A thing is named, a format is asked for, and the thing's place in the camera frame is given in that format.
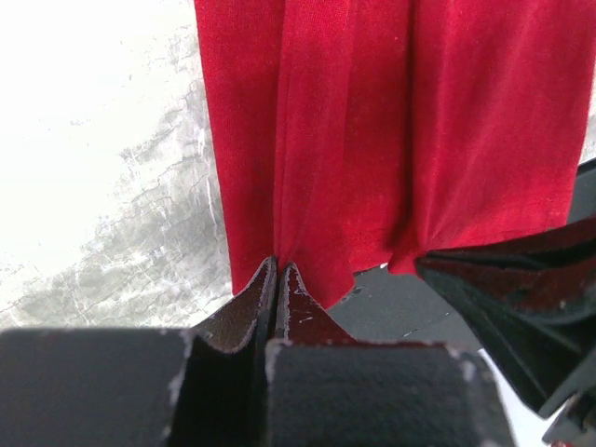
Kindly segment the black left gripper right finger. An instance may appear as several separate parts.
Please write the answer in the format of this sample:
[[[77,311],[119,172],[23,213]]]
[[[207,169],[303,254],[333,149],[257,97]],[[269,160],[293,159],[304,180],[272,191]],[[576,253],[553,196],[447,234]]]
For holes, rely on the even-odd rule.
[[[374,343],[343,330],[295,265],[265,349],[269,446],[509,446],[494,376],[442,343]]]

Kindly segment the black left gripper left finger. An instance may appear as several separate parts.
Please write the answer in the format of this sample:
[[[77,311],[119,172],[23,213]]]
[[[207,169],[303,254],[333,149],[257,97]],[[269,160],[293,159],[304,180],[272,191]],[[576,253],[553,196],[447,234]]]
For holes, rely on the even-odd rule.
[[[249,446],[260,431],[277,264],[188,329],[1,333],[5,446]]]

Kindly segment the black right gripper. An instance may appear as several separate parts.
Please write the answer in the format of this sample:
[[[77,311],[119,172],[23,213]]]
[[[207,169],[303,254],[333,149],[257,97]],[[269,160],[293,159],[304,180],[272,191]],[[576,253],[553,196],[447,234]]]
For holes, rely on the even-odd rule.
[[[543,442],[595,445],[593,218],[430,251],[416,260],[416,271],[460,314],[529,409],[548,417],[562,406]]]

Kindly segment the red t shirt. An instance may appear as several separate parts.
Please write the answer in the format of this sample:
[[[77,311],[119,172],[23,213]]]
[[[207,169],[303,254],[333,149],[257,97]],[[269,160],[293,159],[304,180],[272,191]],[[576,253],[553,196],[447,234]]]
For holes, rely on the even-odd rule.
[[[563,225],[588,123],[591,1],[199,1],[232,289],[354,275]]]

